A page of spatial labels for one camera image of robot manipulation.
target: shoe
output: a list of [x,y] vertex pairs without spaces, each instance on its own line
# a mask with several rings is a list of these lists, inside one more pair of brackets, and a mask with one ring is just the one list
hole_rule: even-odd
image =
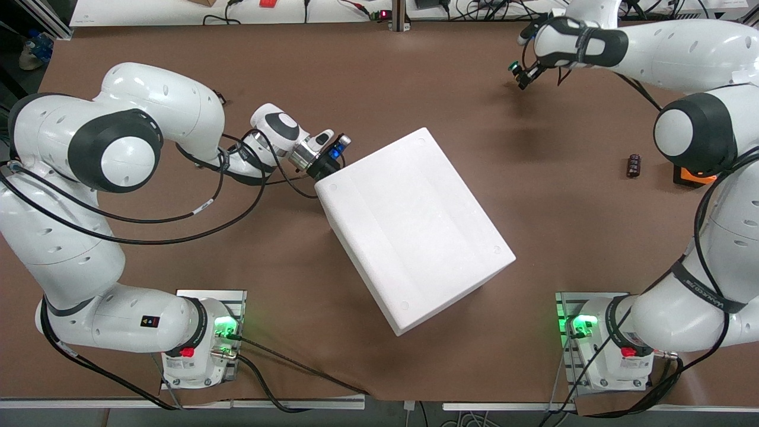
[[18,57],[18,66],[24,71],[32,71],[42,67],[43,62],[32,55],[31,48],[24,43],[24,50],[21,51],[21,56]]

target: brown tabletop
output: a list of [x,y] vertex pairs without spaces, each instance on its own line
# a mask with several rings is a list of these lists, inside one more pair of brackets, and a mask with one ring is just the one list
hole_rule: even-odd
[[[222,92],[230,134],[245,132],[251,113],[271,102],[312,133],[350,135],[349,161],[428,127],[517,261],[403,336],[393,334],[319,202],[286,185],[267,188],[249,217],[205,239],[125,245],[120,282],[170,293],[247,289],[247,337],[382,400],[545,402],[561,353],[554,293],[644,289],[688,243],[702,191],[672,183],[671,166],[652,141],[657,111],[608,71],[575,71],[561,87],[549,71],[521,92],[506,68],[521,54],[515,39],[523,26],[414,23],[408,33],[376,24],[79,29],[72,41],[56,44],[41,91],[91,99],[110,67],[142,62]],[[660,103],[678,96],[652,94]],[[632,153],[643,158],[637,179],[625,177]],[[166,217],[194,209],[215,185],[212,172],[195,169],[167,144],[144,188],[100,200],[126,216]],[[311,182],[299,185],[313,191]],[[111,225],[124,237],[186,236],[238,215],[257,191],[228,179],[220,200],[198,217]],[[60,357],[36,332],[41,289],[4,241],[0,271],[0,395],[130,395]],[[757,348],[720,350],[684,374],[667,402],[757,406]],[[80,350],[157,390],[149,356]],[[278,397],[349,393],[252,357]],[[563,398],[566,389],[559,390]],[[182,398],[262,396],[242,368],[238,381]]]

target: red button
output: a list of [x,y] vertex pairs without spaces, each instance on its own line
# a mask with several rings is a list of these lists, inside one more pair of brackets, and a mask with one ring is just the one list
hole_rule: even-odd
[[620,349],[622,351],[622,357],[635,357],[635,349],[631,347],[623,347]]

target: white box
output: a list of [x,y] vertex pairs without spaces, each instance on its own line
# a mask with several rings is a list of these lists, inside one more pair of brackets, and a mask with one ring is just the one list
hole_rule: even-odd
[[322,179],[316,189],[395,335],[516,259],[426,128]]

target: small black cylindrical object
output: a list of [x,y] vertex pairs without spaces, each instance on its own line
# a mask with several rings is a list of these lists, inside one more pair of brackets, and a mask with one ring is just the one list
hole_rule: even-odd
[[639,154],[632,154],[627,159],[627,177],[635,178],[641,174],[641,156]]

